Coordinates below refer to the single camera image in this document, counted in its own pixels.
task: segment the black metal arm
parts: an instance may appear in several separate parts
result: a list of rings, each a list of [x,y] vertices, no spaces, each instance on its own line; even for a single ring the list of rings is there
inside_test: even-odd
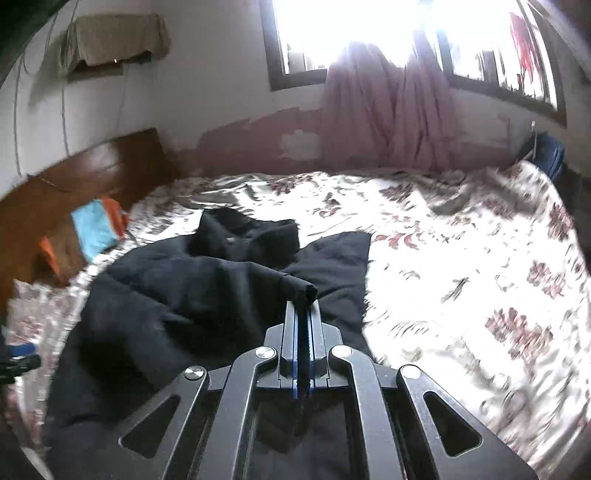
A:
[[[354,478],[537,479],[421,369],[386,368],[342,345],[339,330],[321,322],[317,303],[304,318],[288,303],[284,323],[230,367],[187,369],[81,460],[80,478],[248,478],[263,415],[259,394],[287,395],[291,402],[292,420],[278,428],[287,448],[311,399],[341,398]],[[147,440],[154,437],[144,434],[150,429],[159,432],[156,441]]]

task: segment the bolt head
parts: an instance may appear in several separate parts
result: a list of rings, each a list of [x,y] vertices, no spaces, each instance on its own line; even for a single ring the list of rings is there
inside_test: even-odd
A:
[[[275,349],[270,346],[260,346],[255,350],[255,355],[258,358],[269,359],[275,356]]]
[[[185,378],[187,380],[199,380],[205,375],[205,370],[201,367],[193,366],[185,370]]]
[[[419,367],[415,367],[414,365],[404,365],[402,368],[402,375],[406,378],[416,380],[421,376],[421,370]]]
[[[347,345],[337,345],[331,350],[332,354],[338,358],[347,358],[353,353],[353,349]]]

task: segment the pink curtain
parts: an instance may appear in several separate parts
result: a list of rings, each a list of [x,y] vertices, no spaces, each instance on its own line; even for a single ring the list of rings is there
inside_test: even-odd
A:
[[[423,32],[404,68],[372,44],[351,43],[328,71],[321,136],[331,170],[443,171],[459,156],[446,78]]]

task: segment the black garment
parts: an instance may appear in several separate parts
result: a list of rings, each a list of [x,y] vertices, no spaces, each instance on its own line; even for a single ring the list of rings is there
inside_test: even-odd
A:
[[[262,345],[267,328],[283,321],[286,300],[303,307],[317,297],[323,321],[368,352],[361,326],[369,238],[342,233],[298,252],[293,220],[218,209],[203,214],[195,234],[113,263],[93,282],[53,378],[44,443],[56,478],[71,478],[68,466],[84,450],[187,366],[223,367]],[[293,258],[285,273],[273,270]],[[344,425],[337,430],[341,445]]]

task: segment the bedsheet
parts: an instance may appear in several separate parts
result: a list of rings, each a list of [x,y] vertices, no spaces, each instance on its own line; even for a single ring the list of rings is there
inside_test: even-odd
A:
[[[204,208],[293,218],[300,244],[372,234],[364,334],[377,361],[415,363],[550,476],[589,421],[589,273],[549,179],[521,162],[440,177],[355,172],[190,178],[134,205],[129,233],[65,289],[15,283],[9,341],[43,366],[9,389],[10,421],[43,455],[44,402],[92,279],[139,245],[193,232]]]

